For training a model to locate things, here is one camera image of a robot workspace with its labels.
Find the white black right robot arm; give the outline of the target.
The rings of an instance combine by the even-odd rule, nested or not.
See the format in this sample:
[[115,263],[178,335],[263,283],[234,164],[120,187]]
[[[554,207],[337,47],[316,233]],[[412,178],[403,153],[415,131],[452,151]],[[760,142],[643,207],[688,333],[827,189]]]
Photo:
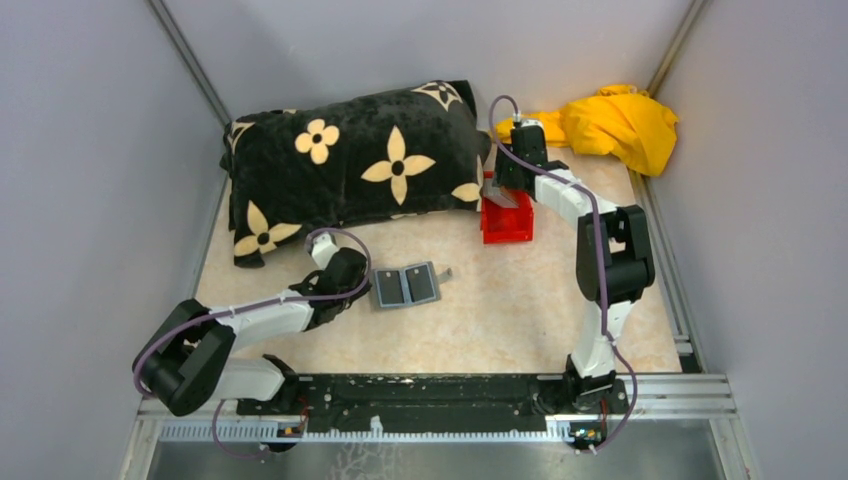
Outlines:
[[644,290],[655,280],[647,217],[593,192],[567,165],[547,156],[545,132],[533,120],[511,124],[499,144],[496,185],[529,195],[576,234],[575,275],[586,301],[578,343],[566,360],[562,398],[576,412],[610,404],[617,382],[617,342]]

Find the grey leather card holder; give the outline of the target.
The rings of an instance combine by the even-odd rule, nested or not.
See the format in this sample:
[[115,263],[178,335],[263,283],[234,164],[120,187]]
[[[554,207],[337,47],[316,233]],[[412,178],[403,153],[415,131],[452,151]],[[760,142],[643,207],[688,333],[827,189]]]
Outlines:
[[[408,282],[407,282],[407,278],[406,278],[406,271],[408,269],[410,269],[411,267],[415,267],[415,266],[428,266],[430,271],[431,271],[436,296],[434,298],[430,299],[429,301],[418,302],[418,303],[413,303],[411,301],[409,288],[408,288]],[[402,278],[402,282],[403,282],[403,286],[404,286],[404,294],[405,294],[405,298],[406,298],[406,303],[404,305],[400,305],[396,308],[382,308],[378,304],[377,289],[376,289],[376,285],[375,285],[375,273],[377,271],[380,271],[380,270],[399,270],[401,272],[401,278]],[[435,267],[434,267],[434,264],[430,261],[416,263],[416,264],[412,264],[412,265],[402,267],[402,268],[380,268],[380,269],[376,269],[376,270],[373,271],[372,277],[371,277],[372,285],[373,285],[373,288],[372,288],[372,291],[371,291],[371,302],[372,302],[373,307],[376,310],[393,310],[393,309],[409,308],[409,307],[413,307],[413,306],[437,302],[442,297],[441,290],[440,290],[441,285],[444,284],[447,281],[450,281],[453,277],[454,277],[454,273],[453,273],[453,270],[451,268],[446,268],[445,270],[443,270],[441,272],[437,272]]]

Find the black credit card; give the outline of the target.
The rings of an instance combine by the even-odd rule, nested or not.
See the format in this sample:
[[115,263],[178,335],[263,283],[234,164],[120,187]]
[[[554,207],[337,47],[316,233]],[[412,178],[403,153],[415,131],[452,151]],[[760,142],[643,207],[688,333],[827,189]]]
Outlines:
[[380,270],[375,273],[378,304],[382,308],[396,308],[406,303],[404,286],[399,270]]

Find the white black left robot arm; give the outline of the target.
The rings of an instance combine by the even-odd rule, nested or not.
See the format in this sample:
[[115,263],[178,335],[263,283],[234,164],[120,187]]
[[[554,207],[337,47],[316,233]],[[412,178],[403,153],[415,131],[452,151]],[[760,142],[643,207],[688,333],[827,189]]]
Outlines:
[[294,371],[273,355],[235,354],[327,324],[367,293],[368,253],[329,246],[314,249],[312,257],[316,270],[269,299],[218,311],[195,299],[179,303],[134,360],[136,386],[177,417],[224,400],[292,411],[300,399]]

